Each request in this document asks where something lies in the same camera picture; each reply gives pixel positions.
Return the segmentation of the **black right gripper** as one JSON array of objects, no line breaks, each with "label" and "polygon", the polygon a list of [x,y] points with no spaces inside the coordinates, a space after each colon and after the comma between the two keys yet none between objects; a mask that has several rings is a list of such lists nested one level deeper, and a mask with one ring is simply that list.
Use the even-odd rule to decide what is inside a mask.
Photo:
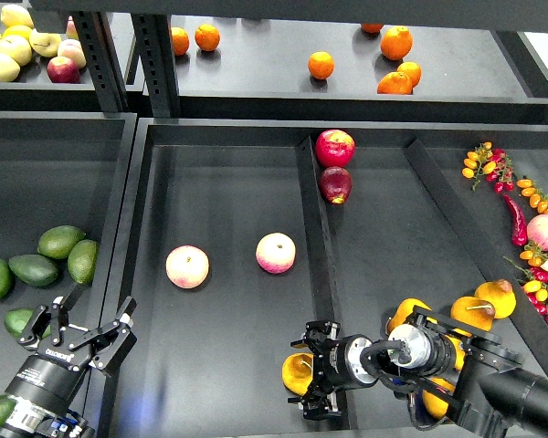
[{"label": "black right gripper", "polygon": [[337,364],[340,330],[341,324],[336,321],[309,321],[301,338],[290,343],[294,349],[308,349],[313,354],[313,382],[304,395],[287,399],[288,403],[299,406],[305,420],[334,419],[342,415],[336,394],[343,382]]}]

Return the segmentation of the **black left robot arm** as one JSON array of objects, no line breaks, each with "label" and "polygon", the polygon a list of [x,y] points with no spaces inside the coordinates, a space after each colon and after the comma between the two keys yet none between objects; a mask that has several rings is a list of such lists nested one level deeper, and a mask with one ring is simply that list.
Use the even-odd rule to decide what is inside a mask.
[{"label": "black left robot arm", "polygon": [[89,370],[111,378],[136,343],[126,297],[113,320],[87,329],[69,322],[82,286],[33,310],[17,343],[30,352],[0,395],[0,437],[92,437],[95,430],[70,409]]}]

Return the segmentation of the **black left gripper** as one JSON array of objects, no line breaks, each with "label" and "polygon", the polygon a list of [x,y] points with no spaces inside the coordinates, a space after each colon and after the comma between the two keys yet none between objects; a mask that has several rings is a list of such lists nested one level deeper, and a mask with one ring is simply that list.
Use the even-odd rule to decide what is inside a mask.
[{"label": "black left gripper", "polygon": [[[49,306],[36,307],[24,326],[17,343],[66,370],[85,370],[89,366],[112,377],[136,343],[132,333],[132,313],[137,303],[126,297],[112,322],[88,330],[69,325],[69,312],[75,307],[86,286],[75,284],[71,291],[56,297]],[[50,328],[50,336],[43,335]]]}]

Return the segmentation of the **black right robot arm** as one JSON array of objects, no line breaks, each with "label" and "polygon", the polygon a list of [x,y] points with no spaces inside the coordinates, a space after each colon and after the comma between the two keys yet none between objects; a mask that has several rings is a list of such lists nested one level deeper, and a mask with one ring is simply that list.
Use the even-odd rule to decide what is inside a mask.
[{"label": "black right robot arm", "polygon": [[513,425],[548,437],[548,379],[524,370],[499,336],[422,307],[377,341],[340,337],[340,327],[310,321],[290,344],[313,355],[311,383],[289,399],[304,419],[339,417],[339,392],[382,383],[410,402],[432,394],[447,404],[446,420],[480,437],[503,437]]}]

